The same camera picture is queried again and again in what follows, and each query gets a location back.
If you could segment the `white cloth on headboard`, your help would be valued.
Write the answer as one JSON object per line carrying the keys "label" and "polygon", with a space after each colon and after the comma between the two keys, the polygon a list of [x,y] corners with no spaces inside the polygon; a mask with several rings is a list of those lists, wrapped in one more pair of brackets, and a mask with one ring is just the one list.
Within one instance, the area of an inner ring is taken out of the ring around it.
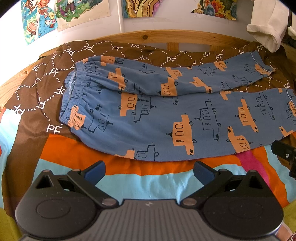
{"label": "white cloth on headboard", "polygon": [[255,0],[247,32],[271,53],[276,52],[288,26],[289,9],[281,1]]}

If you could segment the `white wall pipe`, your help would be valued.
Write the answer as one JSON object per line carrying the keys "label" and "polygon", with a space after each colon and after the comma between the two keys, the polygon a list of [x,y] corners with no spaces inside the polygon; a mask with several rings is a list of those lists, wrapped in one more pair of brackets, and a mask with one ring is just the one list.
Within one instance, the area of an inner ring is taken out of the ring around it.
{"label": "white wall pipe", "polygon": [[118,11],[118,23],[120,33],[125,32],[124,24],[123,24],[123,14],[122,14],[122,0],[117,0],[117,11]]}

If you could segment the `green cartoon poster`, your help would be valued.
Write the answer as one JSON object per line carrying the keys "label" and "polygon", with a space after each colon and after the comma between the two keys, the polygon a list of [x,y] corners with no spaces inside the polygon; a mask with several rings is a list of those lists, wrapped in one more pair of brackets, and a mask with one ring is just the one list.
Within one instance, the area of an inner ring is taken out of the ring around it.
{"label": "green cartoon poster", "polygon": [[109,0],[55,1],[58,31],[110,16]]}

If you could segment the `blue car-print pants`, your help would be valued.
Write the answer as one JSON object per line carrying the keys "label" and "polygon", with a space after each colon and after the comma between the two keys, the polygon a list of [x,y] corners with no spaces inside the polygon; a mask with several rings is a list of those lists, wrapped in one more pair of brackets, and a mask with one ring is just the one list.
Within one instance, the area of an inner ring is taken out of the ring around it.
{"label": "blue car-print pants", "polygon": [[295,132],[295,94],[239,92],[273,69],[257,51],[199,66],[93,56],[65,79],[59,119],[88,147],[143,161],[248,151]]}

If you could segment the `yellow brown abstract poster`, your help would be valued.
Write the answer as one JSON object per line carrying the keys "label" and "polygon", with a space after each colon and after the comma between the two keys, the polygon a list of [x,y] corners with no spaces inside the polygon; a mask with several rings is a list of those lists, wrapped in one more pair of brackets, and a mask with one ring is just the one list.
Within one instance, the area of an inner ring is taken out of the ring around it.
{"label": "yellow brown abstract poster", "polygon": [[123,17],[125,19],[153,17],[162,2],[162,0],[122,0]]}

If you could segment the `brown patterned bedspread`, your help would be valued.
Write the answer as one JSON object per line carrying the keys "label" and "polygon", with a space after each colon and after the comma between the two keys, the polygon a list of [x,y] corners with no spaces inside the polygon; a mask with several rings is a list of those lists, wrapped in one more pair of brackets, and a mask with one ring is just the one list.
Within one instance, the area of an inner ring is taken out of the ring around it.
{"label": "brown patterned bedspread", "polygon": [[72,168],[83,169],[97,160],[106,163],[101,188],[118,199],[181,199],[196,191],[200,184],[193,176],[193,161],[142,162],[103,154],[84,145],[59,121],[64,80],[74,70],[76,62],[94,55],[123,57],[163,67],[185,67],[252,50],[258,51],[276,72],[245,87],[245,91],[293,88],[284,49],[271,54],[257,43],[207,52],[169,51],[109,41],[63,44],[26,72],[1,111],[1,209],[13,216],[18,202],[40,171],[50,169],[64,174]]}

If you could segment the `cartoon poster far left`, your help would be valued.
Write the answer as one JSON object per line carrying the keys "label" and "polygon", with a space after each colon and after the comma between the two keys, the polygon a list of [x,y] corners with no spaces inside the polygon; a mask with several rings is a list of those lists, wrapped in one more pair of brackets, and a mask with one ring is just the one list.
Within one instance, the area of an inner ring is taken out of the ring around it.
{"label": "cartoon poster far left", "polygon": [[31,44],[36,39],[58,28],[55,1],[21,1],[22,23],[25,42]]}

